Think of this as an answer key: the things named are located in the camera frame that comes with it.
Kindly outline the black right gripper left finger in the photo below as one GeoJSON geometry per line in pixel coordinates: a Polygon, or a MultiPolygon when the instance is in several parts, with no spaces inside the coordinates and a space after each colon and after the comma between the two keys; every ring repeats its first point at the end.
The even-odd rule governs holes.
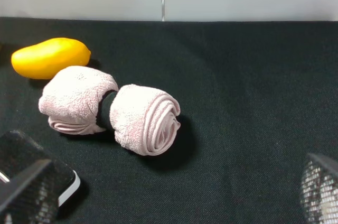
{"type": "Polygon", "coordinates": [[[1,223],[54,223],[58,211],[55,168],[37,160],[1,185],[1,223]]]}

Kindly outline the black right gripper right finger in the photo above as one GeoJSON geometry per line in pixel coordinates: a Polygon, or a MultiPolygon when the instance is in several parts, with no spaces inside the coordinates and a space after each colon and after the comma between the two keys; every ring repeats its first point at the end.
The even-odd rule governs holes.
{"type": "Polygon", "coordinates": [[[322,154],[307,155],[300,201],[307,223],[337,223],[337,161],[322,154]]]}

